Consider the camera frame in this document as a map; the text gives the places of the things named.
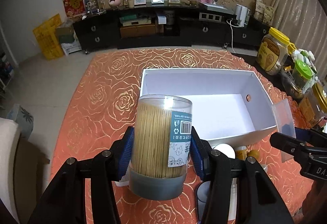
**curtain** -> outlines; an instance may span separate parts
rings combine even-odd
[[[318,0],[272,0],[272,26],[300,49],[312,51],[318,77],[327,74],[327,16]]]

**orange tablecloth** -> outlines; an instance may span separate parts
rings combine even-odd
[[[127,126],[134,125],[145,68],[201,67],[251,70],[256,73],[273,103],[286,94],[257,70],[227,51],[194,49],[135,49],[109,52],[94,57],[82,77],[67,109],[55,148],[51,178],[69,157],[89,159],[113,141],[120,139]],[[308,128],[296,102],[287,97],[294,124]],[[291,214],[295,213],[311,189],[312,181],[299,174],[293,159],[281,163],[280,151],[272,148],[269,136],[249,146],[261,153],[260,163],[268,166],[268,175],[282,195]],[[197,223],[194,189],[200,183],[189,164],[183,193],[169,201],[150,201],[134,195],[127,187],[114,185],[122,224]],[[86,215],[93,223],[90,182],[86,181]]]

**white small box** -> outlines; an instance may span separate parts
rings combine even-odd
[[[192,125],[211,146],[221,143],[247,146],[276,129],[272,101],[252,71],[145,69],[140,96],[147,94],[179,96],[192,101]]]

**tiled floor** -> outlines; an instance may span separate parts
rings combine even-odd
[[[208,46],[193,48],[221,49]],[[246,54],[256,55],[251,51]],[[5,117],[14,103],[20,104],[34,116],[34,129],[29,141],[36,145],[50,160],[56,145],[61,123],[73,93],[95,53],[76,52],[69,56],[47,61],[42,54],[24,61],[6,88]],[[50,165],[45,166],[43,188],[48,184]]]

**white cable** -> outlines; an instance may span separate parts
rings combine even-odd
[[[235,50],[234,50],[234,48],[233,48],[233,27],[235,27],[235,28],[239,28],[240,26],[232,25],[232,20],[231,20],[231,19],[226,20],[226,22],[230,25],[231,30],[232,30],[232,50],[233,50],[234,53],[236,53]]]

